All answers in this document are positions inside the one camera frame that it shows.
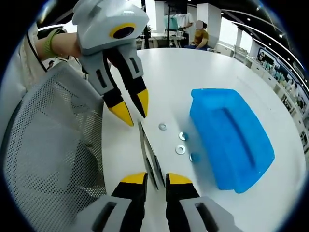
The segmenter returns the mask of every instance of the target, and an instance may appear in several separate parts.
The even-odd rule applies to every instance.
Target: metal washer
[[[188,140],[188,134],[186,132],[181,131],[178,135],[179,139],[182,141]]]
[[[183,155],[185,153],[185,146],[184,145],[178,145],[175,149],[176,153],[178,155]]]
[[[166,131],[167,130],[167,126],[164,123],[160,123],[159,124],[159,129],[162,131]]]

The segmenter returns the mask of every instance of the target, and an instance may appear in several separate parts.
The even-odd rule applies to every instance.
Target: office room
[[[23,230],[295,226],[308,64],[277,5],[36,2],[0,86],[3,200]]]

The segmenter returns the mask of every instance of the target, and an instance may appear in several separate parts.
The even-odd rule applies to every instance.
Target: seated person
[[[198,50],[207,50],[208,46],[208,32],[204,29],[207,28],[207,24],[203,21],[197,21],[196,22],[196,31],[195,31],[195,37],[192,45],[185,46],[185,48],[190,49],[198,49]]]

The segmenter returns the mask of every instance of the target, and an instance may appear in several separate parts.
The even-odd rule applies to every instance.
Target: sleeve
[[[205,30],[203,31],[203,39],[209,39],[208,32]]]
[[[188,13],[188,20],[189,20],[189,23],[194,23],[191,13]]]

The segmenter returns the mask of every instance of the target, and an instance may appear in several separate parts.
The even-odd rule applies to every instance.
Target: ceiling
[[[77,0],[59,0],[52,10],[44,18],[39,27],[45,27],[54,24],[64,24],[71,20],[73,12],[72,9]],[[293,66],[295,59],[286,50],[291,51],[296,57],[298,53],[294,47],[294,43],[289,39],[288,35],[281,26],[280,20],[276,17],[270,9],[263,6],[259,0],[191,0],[189,4],[197,5],[200,3],[209,3],[222,9],[223,17],[228,20],[236,21],[252,28],[255,28],[267,34],[274,40],[278,41],[286,49],[282,48],[272,39],[267,36],[249,29],[248,27],[237,26],[246,31],[248,34],[258,41],[271,47],[279,53],[286,61],[289,61]]]

